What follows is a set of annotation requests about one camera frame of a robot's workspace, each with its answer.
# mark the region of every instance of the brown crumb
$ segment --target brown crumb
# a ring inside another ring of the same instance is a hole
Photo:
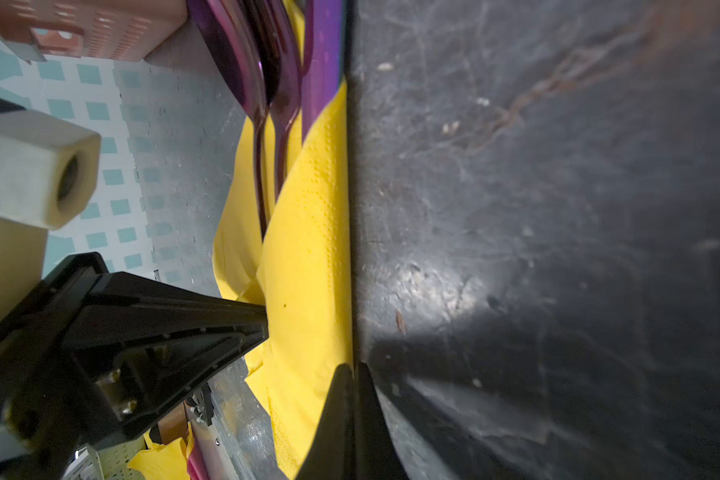
[[[403,320],[403,314],[400,313],[400,310],[394,311],[394,319],[398,323],[398,330],[400,330],[400,333],[405,335],[405,320]]]

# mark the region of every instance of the utensil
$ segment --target utensil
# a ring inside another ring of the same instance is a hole
[[[308,0],[302,78],[302,140],[342,82],[344,65],[343,0]]]
[[[269,102],[269,117],[275,126],[275,199],[286,181],[288,138],[302,101],[301,55],[282,0],[265,0],[272,16],[280,69],[277,90]]]
[[[188,5],[224,82],[253,123],[253,176],[263,241],[267,220],[261,157],[269,101],[259,49],[237,1],[189,0]]]

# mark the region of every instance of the folded yellow napkin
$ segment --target folded yellow napkin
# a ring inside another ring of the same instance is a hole
[[[303,38],[300,13],[286,4]],[[269,339],[246,356],[246,381],[272,418],[278,466],[294,478],[312,444],[334,369],[352,364],[346,82],[303,146],[301,117],[296,120],[277,204],[274,130],[268,124],[263,172],[269,226],[263,244],[252,137],[248,120],[213,243],[213,272],[224,298],[266,305]]]

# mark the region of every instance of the pink plastic basket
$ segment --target pink plastic basket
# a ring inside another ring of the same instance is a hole
[[[138,62],[186,21],[186,0],[0,0],[0,37],[17,56]]]

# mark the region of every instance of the white plastic part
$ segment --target white plastic part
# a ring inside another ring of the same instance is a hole
[[[48,230],[85,209],[100,144],[38,111],[0,114],[0,320],[40,281]]]

